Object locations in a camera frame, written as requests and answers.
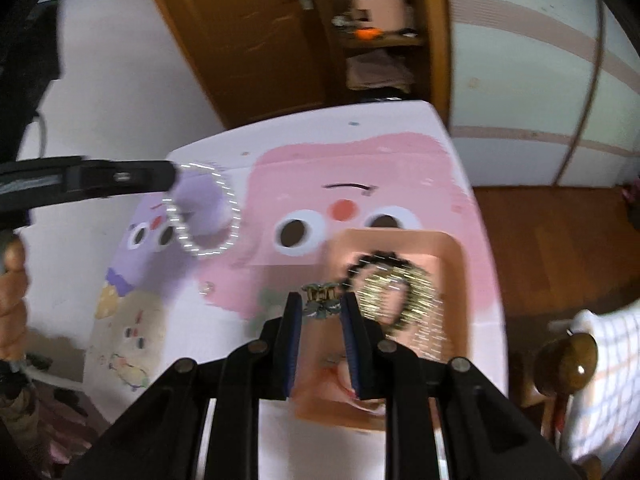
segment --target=plaid cloth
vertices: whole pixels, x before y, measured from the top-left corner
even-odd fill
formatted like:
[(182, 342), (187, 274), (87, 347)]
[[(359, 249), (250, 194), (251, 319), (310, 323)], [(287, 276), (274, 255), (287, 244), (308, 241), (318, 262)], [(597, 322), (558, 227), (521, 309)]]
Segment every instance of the plaid cloth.
[(561, 453), (572, 462), (595, 454), (607, 470), (640, 422), (640, 300), (605, 316), (583, 310), (570, 330), (593, 336), (598, 363), (569, 403)]

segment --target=cable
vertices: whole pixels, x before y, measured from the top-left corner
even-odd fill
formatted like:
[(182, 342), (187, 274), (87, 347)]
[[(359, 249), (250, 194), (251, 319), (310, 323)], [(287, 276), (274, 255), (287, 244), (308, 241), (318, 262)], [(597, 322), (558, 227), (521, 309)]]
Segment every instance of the cable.
[(73, 390), (75, 392), (84, 391), (82, 383), (72, 381), (71, 379), (65, 379), (62, 377), (57, 377), (55, 375), (47, 374), (33, 366), (25, 366), (22, 371), (25, 373), (25, 375), (27, 375), (28, 378), (34, 381), (40, 381), (41, 383), (49, 384), (50, 386), (64, 388), (65, 390)]
[(40, 149), (38, 150), (38, 158), (43, 158), (45, 150), (47, 149), (47, 123), (44, 120), (44, 116), (36, 110), (33, 118), (38, 121), (40, 127)]

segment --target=pink cartoon face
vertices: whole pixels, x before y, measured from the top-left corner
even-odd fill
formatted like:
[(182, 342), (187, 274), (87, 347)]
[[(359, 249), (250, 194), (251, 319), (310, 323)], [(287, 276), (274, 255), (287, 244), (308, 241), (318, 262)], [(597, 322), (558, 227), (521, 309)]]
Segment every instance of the pink cartoon face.
[(495, 283), (482, 223), (451, 171), (439, 142), (412, 133), (265, 153), (249, 176), (238, 243), (198, 272), (207, 301), (245, 319), (282, 305), (290, 290), (322, 278), (327, 240), (371, 226), (457, 238), (471, 258), (485, 260), (477, 266), (486, 268), (479, 293), (481, 303), (490, 301)]

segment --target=black bead bracelet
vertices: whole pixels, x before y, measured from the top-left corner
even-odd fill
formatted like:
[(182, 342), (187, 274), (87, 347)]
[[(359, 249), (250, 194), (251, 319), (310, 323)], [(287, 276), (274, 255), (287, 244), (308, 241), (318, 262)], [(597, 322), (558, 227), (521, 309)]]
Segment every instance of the black bead bracelet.
[(349, 267), (347, 276), (340, 283), (342, 290), (345, 292), (351, 290), (353, 278), (358, 275), (364, 267), (370, 265), (387, 265), (389, 267), (403, 267), (408, 269), (413, 264), (409, 260), (398, 258), (398, 255), (393, 251), (374, 251), (371, 254), (361, 254), (358, 257), (358, 262)]

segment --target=human hand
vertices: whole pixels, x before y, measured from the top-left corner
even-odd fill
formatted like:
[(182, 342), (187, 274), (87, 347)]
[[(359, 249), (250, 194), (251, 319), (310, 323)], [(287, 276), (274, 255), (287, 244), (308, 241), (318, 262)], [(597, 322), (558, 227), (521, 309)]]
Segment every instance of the human hand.
[(0, 359), (20, 360), (27, 335), (24, 295), (29, 279), (24, 269), (24, 245), (15, 238), (4, 251), (5, 273), (0, 276)]

